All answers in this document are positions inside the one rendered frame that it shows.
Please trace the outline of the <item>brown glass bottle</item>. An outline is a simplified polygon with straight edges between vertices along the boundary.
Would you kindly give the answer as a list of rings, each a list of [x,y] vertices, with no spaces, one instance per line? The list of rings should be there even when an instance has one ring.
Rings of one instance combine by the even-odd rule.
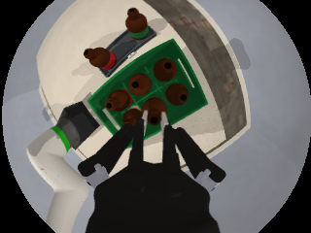
[[[142,112],[137,107],[137,105],[134,105],[132,106],[132,108],[130,108],[124,113],[122,122],[124,124],[131,123],[132,126],[135,126],[137,118],[142,118]]]
[[[89,63],[98,68],[110,70],[117,64],[117,57],[110,51],[104,48],[86,49],[84,57],[89,60]]]
[[[105,103],[105,107],[107,110],[110,110],[110,111],[121,112],[125,110],[132,102],[133,102],[133,99],[128,94],[125,88],[118,89],[118,90],[113,91],[109,95],[108,100]]]
[[[161,58],[155,63],[154,76],[157,81],[159,80],[159,82],[165,83],[174,79],[177,74],[177,67],[176,64],[171,61],[172,60],[168,58]],[[173,67],[173,65],[175,66],[175,68]]]
[[[125,26],[134,40],[143,40],[149,35],[147,18],[139,14],[136,8],[127,11]]]
[[[130,92],[136,96],[146,95],[151,90],[151,87],[151,79],[143,73],[134,74],[128,81]]]
[[[142,106],[142,115],[148,110],[147,121],[150,125],[158,125],[161,122],[161,112],[167,115],[167,107],[163,99],[158,95],[149,96]]]

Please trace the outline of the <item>green bottle crate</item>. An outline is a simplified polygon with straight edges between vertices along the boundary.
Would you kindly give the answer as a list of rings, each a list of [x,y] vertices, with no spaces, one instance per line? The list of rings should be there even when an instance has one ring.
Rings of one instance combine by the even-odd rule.
[[[174,77],[175,79],[171,80],[166,84],[157,81],[154,76],[154,65],[161,58],[171,59],[176,64],[177,67],[177,74]],[[192,87],[190,80],[178,59],[180,59],[183,66],[185,67],[194,87]],[[128,89],[129,79],[131,78],[131,76],[137,73],[146,74],[153,82],[152,89],[146,95],[136,96],[132,94]],[[171,105],[164,97],[163,90],[170,83],[181,83],[187,88],[189,92],[189,99],[183,105],[181,106]],[[105,107],[105,103],[108,99],[108,96],[114,90],[124,88],[127,90],[129,95],[134,100],[133,103],[122,112],[107,110]],[[101,85],[90,96],[87,102],[94,110],[96,115],[99,117],[99,119],[102,121],[102,123],[111,132],[111,134],[115,135],[119,130],[107,118],[107,116],[104,114],[102,110],[106,109],[108,113],[111,115],[111,117],[114,119],[114,121],[117,123],[117,125],[120,128],[122,128],[123,127],[122,116],[125,113],[125,111],[127,111],[136,104],[142,112],[143,104],[145,103],[146,99],[151,95],[159,95],[162,99],[163,98],[165,99],[165,100],[163,99],[163,101],[164,102],[166,101],[165,104],[166,103],[168,104],[168,105],[166,104],[167,107],[166,117],[167,120],[169,120],[170,125],[173,125],[176,122],[182,120],[183,118],[188,117],[189,115],[193,114],[194,112],[198,111],[199,109],[203,108],[208,104],[205,94],[202,90],[202,87],[195,73],[193,72],[190,63],[188,62],[184,53],[182,52],[182,50],[180,49],[180,47],[178,46],[178,44],[174,39],[168,40],[156,46],[155,48],[148,50],[147,52],[143,53],[142,55],[140,55],[139,57],[128,63],[126,66],[120,69],[113,77],[111,77],[108,81],[106,81],[103,85]]]

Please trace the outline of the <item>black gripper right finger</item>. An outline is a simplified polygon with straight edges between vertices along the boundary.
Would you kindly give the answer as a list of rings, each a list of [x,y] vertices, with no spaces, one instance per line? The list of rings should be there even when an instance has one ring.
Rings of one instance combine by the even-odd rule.
[[[160,125],[161,135],[164,136],[162,148],[162,162],[165,162],[164,193],[168,197],[176,198],[185,188],[176,146],[195,180],[209,193],[214,190],[225,178],[225,171],[207,157],[184,128],[174,129],[167,120],[165,112],[161,112]]]

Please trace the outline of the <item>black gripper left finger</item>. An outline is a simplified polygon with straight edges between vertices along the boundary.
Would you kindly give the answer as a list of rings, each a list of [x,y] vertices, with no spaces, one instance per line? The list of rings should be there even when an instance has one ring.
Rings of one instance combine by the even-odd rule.
[[[124,188],[127,194],[133,197],[143,193],[147,113],[148,111],[144,111],[142,118],[136,119],[135,126],[130,123],[125,124],[96,154],[78,165],[79,172],[94,189],[109,178],[108,174],[112,172],[134,137],[125,173]]]

